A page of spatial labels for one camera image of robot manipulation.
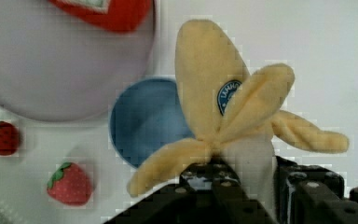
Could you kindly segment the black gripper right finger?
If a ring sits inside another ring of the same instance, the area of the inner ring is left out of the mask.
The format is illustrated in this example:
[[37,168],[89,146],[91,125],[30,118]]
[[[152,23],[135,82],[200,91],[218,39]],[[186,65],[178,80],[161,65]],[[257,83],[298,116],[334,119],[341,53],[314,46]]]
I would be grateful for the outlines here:
[[344,195],[344,178],[319,165],[277,159],[275,190],[280,224],[358,224],[358,187]]

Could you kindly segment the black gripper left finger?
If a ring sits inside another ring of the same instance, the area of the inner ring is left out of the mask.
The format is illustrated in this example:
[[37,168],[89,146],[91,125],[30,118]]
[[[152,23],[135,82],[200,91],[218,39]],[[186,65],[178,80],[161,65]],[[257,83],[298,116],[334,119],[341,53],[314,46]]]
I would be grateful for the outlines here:
[[104,224],[275,224],[264,206],[241,189],[224,161],[192,164],[169,184]]

